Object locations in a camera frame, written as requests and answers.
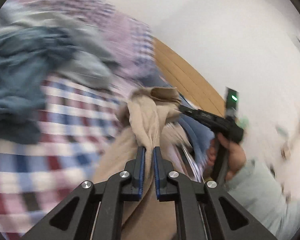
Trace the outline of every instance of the silver screw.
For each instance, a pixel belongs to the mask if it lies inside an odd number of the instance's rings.
[[[121,178],[126,178],[129,177],[130,173],[128,171],[121,171],[120,172],[120,177]]]
[[[83,187],[83,188],[90,188],[91,186],[92,186],[92,183],[91,183],[91,181],[88,181],[88,180],[81,183],[81,187]]]
[[[217,183],[213,180],[210,180],[207,182],[207,186],[210,188],[215,188],[217,186]]]
[[[176,172],[176,171],[170,171],[170,172],[169,172],[169,176],[172,177],[172,178],[176,178],[176,177],[179,176],[179,173]]]

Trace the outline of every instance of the purple plaid fabric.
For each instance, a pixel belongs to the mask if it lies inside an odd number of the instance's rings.
[[[114,73],[127,79],[150,75],[156,68],[148,25],[118,12],[105,0],[17,0],[35,9],[57,11],[95,25],[121,67]]]
[[[116,136],[118,95],[58,76],[43,84],[41,141],[20,145],[0,139],[0,231],[19,239],[82,181]]]

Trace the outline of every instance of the light gray sleeve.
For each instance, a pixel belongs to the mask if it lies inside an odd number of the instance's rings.
[[[286,203],[281,186],[263,163],[247,161],[225,186],[279,240],[291,239],[299,229],[300,200]]]

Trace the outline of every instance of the dark teal garment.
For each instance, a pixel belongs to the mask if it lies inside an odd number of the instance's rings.
[[[0,35],[0,138],[21,144],[39,141],[35,110],[45,108],[41,82],[75,51],[58,27]]]

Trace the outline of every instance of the person's arm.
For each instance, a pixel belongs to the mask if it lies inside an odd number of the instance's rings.
[[[246,161],[244,151],[218,135],[229,149],[229,172],[225,187],[229,194],[258,219],[279,240],[291,239],[300,228],[300,200],[286,203],[279,183],[269,169],[258,161]],[[215,150],[208,150],[210,165]]]

